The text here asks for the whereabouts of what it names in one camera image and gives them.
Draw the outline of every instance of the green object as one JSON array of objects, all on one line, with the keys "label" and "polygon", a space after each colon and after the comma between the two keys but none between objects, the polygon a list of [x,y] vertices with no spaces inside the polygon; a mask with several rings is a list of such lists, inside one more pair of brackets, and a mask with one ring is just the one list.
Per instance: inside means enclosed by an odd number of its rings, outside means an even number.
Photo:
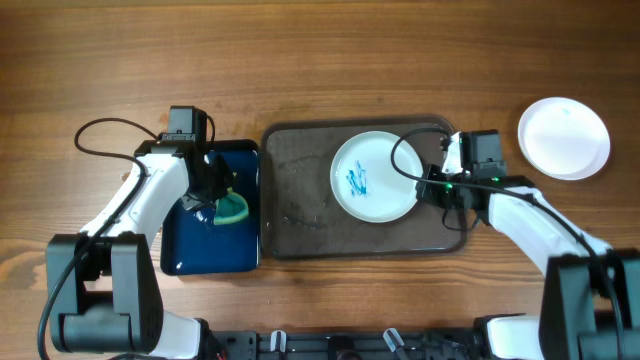
[{"label": "green object", "polygon": [[227,196],[216,200],[216,214],[213,225],[228,225],[249,217],[249,205],[242,195],[231,191]]}]

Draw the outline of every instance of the blue marker scribble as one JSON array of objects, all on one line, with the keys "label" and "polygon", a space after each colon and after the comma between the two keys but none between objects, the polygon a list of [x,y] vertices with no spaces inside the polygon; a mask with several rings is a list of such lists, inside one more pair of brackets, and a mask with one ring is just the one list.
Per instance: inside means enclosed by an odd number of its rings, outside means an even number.
[{"label": "blue marker scribble", "polygon": [[347,181],[351,184],[351,196],[361,195],[367,197],[367,171],[362,168],[360,161],[356,160],[356,171],[349,170]]}]

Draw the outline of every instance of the plate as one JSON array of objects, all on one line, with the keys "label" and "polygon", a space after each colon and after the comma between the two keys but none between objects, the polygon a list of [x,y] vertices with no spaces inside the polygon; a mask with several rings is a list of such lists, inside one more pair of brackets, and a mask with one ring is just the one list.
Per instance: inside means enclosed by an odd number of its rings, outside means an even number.
[{"label": "plate", "polygon": [[600,117],[567,98],[537,101],[518,125],[520,149],[538,170],[561,180],[597,173],[609,158],[611,142]]},{"label": "plate", "polygon": [[[331,190],[342,208],[367,222],[398,219],[417,202],[416,181],[391,166],[391,149],[400,137],[383,131],[356,135],[340,147],[331,163]],[[406,141],[395,154],[398,167],[422,176],[418,154]]]}]

